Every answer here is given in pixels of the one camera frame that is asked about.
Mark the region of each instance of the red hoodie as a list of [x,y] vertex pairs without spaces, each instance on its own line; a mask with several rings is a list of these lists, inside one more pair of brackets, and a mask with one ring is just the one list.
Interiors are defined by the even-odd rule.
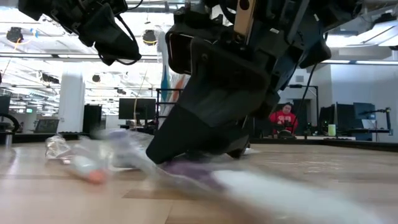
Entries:
[[[272,113],[269,116],[269,119],[271,120],[272,123],[281,124],[281,125],[284,125],[285,121],[288,121],[291,124],[293,124],[295,118],[296,118],[296,115],[294,115],[292,113],[284,114],[284,112],[281,110],[276,111],[275,113]],[[297,128],[298,123],[299,123],[299,121],[295,122],[294,129]],[[293,132],[293,128],[291,128],[291,127],[286,128],[286,130]]]

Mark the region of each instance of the plastic wrap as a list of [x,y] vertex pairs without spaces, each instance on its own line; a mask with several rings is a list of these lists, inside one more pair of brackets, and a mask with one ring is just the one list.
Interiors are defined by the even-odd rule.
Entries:
[[65,169],[93,184],[103,184],[107,179],[110,150],[103,144],[81,137],[78,144],[68,145],[61,136],[53,136],[45,142],[48,160],[60,161]]
[[145,153],[153,136],[130,131],[110,131],[103,136],[124,164],[188,194],[214,200],[233,213],[245,214],[249,223],[382,223],[340,195],[275,172],[232,160],[193,162],[184,157],[157,166]]

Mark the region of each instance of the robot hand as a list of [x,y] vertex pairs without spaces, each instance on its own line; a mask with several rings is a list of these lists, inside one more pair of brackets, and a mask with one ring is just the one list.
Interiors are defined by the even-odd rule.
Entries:
[[[210,19],[216,5],[232,26]],[[147,148],[149,158],[157,164],[198,152],[238,158],[248,143],[247,115],[268,116],[298,66],[329,59],[323,34],[361,7],[361,0],[202,0],[175,11],[166,34],[169,65],[192,77]],[[123,22],[125,0],[19,0],[19,10],[36,20],[46,14],[85,45],[95,43],[108,65],[141,58],[133,34],[131,40],[114,22]]]

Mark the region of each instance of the desk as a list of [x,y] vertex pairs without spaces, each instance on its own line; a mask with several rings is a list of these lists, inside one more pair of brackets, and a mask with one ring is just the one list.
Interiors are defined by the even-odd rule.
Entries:
[[[257,145],[241,162],[269,167],[352,197],[398,220],[398,154],[330,146]],[[156,184],[142,172],[120,172],[95,186],[46,164],[44,144],[0,147],[0,217],[12,224],[240,224],[236,214]]]
[[[355,137],[348,137],[348,136],[342,136],[338,137],[339,139],[349,139],[349,140],[356,140]],[[305,136],[296,136],[296,139],[305,139]],[[333,136],[307,136],[308,140],[324,140],[324,139],[336,139],[336,137]]]
[[355,128],[347,130],[347,133],[354,134],[354,133],[363,133],[363,134],[370,134],[370,133],[390,133],[388,129],[366,129],[366,128]]

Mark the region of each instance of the purple cloth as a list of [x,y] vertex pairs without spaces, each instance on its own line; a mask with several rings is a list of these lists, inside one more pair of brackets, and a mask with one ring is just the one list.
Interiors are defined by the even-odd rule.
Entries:
[[188,178],[194,182],[201,183],[214,190],[224,190],[224,187],[217,183],[211,176],[214,171],[206,164],[188,161],[172,161],[161,166],[161,169],[170,175],[177,175]]

